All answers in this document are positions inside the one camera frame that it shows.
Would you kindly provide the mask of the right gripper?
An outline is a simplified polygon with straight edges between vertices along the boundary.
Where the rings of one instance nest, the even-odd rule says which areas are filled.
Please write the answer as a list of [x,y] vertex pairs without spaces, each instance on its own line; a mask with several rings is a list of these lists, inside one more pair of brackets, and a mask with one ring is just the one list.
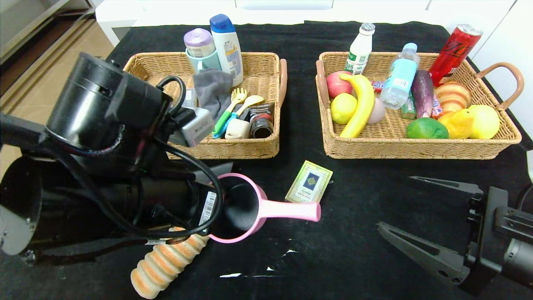
[[502,275],[532,289],[532,213],[510,207],[506,190],[490,187],[488,194],[478,185],[411,175],[410,179],[459,190],[471,195],[471,205],[480,206],[480,220],[473,224],[472,241],[464,256],[417,237],[385,222],[377,224],[381,236],[448,285],[459,285],[478,296]]

